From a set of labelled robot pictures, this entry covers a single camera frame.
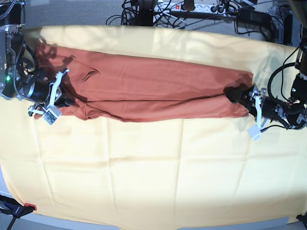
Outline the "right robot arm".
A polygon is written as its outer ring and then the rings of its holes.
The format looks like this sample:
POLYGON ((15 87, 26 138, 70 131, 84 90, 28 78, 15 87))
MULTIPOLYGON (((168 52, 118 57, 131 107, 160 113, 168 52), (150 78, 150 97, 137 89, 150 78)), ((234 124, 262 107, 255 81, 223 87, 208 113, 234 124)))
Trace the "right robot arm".
POLYGON ((6 100, 17 98, 34 103, 34 108, 46 108, 50 102, 56 107, 68 107, 74 99, 48 79, 39 66, 34 51, 26 43, 21 31, 25 25, 24 0, 0 2, 0 95, 6 100))

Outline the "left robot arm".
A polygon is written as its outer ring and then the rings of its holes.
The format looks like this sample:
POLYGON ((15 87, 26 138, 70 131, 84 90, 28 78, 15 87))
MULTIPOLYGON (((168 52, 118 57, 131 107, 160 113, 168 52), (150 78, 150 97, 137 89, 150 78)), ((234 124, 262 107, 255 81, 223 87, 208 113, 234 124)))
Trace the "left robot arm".
POLYGON ((270 76, 266 88, 258 89, 253 85, 248 89, 240 86, 224 90, 230 102, 241 104, 255 117, 256 124, 248 130, 250 135, 265 132, 268 120, 279 122, 278 127, 287 130, 299 130, 307 125, 307 2, 291 0, 289 5, 301 25, 295 62, 284 62, 276 69, 270 76), (289 67, 295 67, 299 72, 293 81, 290 97, 282 101, 273 96, 272 82, 278 73, 283 73, 284 69, 289 67))

